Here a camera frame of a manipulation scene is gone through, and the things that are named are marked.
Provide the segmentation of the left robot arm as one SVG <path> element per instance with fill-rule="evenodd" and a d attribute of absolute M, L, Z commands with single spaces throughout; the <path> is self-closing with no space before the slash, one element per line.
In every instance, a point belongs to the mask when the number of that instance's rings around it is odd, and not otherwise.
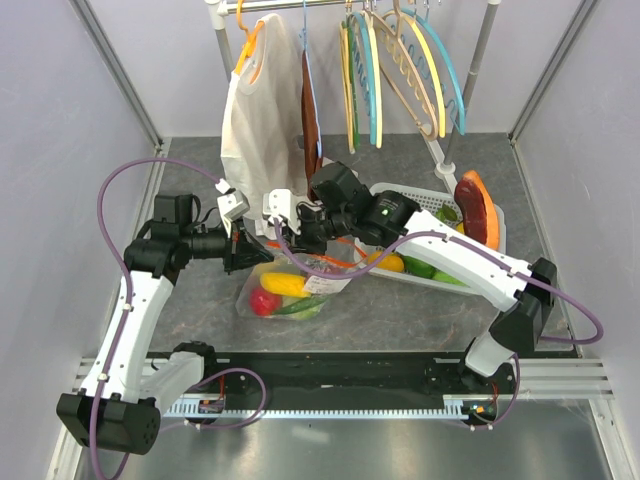
<path fill-rule="evenodd" d="M 192 260 L 219 259 L 225 273 L 272 261 L 245 229 L 249 210 L 237 190 L 220 196 L 221 225 L 207 228 L 193 194 L 159 194 L 154 211 L 124 252 L 120 298 L 93 366 L 75 394 L 61 395 L 56 413 L 84 447 L 143 455 L 158 436 L 160 420 L 191 387 L 208 393 L 219 382 L 215 350 L 183 342 L 166 364 L 143 375 L 159 315 Z"/>

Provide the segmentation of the clear zip top bag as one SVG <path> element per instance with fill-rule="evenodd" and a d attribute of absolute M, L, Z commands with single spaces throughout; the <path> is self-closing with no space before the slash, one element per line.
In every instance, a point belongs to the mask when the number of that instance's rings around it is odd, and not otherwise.
<path fill-rule="evenodd" d="M 345 275 L 357 267 L 350 243 L 332 245 L 325 255 L 298 254 L 304 269 L 291 262 L 277 242 L 269 241 L 267 250 L 274 260 L 254 267 L 239 292 L 236 311 L 241 317 L 309 320 L 346 288 L 351 280 Z"/>

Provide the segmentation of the red pomegranate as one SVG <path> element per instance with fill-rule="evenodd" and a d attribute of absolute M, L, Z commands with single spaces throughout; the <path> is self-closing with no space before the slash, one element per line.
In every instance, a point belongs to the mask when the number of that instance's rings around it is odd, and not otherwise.
<path fill-rule="evenodd" d="M 266 291 L 257 286 L 251 290 L 249 295 L 249 307 L 258 316 L 266 317 L 272 315 L 282 306 L 282 297 Z"/>

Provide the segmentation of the yellow corn cob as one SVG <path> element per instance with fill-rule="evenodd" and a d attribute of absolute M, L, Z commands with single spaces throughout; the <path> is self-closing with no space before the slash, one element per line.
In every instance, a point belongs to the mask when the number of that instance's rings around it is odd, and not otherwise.
<path fill-rule="evenodd" d="M 311 293 L 305 290 L 305 283 L 304 276 L 290 273 L 267 272 L 260 276 L 262 288 L 273 294 L 287 297 L 310 297 Z"/>

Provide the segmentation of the green cabbage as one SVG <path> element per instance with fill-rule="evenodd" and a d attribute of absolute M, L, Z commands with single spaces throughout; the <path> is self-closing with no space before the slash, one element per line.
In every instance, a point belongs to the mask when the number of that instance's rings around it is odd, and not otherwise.
<path fill-rule="evenodd" d="M 318 304 L 310 308 L 307 308 L 305 310 L 291 313 L 288 315 L 288 319 L 296 320 L 296 321 L 308 320 L 315 317 L 322 310 L 322 308 L 323 308 L 323 305 Z"/>

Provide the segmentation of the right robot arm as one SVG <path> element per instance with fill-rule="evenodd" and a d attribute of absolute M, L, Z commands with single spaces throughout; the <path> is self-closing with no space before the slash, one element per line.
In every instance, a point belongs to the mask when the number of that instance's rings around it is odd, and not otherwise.
<path fill-rule="evenodd" d="M 468 347 L 458 368 L 467 392 L 483 392 L 498 368 L 532 353 L 554 305 L 557 268 L 547 259 L 534 263 L 512 258 L 466 236 L 418 202 L 398 191 L 373 193 L 341 163 L 331 163 L 312 178 L 317 201 L 284 190 L 272 191 L 264 204 L 279 207 L 270 221 L 287 256 L 323 253 L 343 236 L 425 262 L 483 296 L 499 314 Z"/>

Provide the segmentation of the long green chili pepper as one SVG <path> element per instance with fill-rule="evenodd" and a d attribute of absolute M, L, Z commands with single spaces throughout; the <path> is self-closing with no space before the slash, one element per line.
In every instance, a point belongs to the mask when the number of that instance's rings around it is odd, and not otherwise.
<path fill-rule="evenodd" d="M 326 296 L 310 296 L 300 299 L 290 305 L 282 306 L 273 312 L 276 316 L 292 315 L 307 310 L 312 310 L 318 306 L 323 305 L 327 300 Z"/>

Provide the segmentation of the red grape bunch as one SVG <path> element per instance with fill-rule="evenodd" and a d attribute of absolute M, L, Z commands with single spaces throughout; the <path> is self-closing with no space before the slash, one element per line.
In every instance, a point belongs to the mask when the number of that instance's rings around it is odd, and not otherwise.
<path fill-rule="evenodd" d="M 304 264 L 314 271 L 319 271 L 329 274 L 342 274 L 344 268 L 337 263 L 337 260 L 333 257 L 322 255 L 303 255 L 300 259 Z"/>

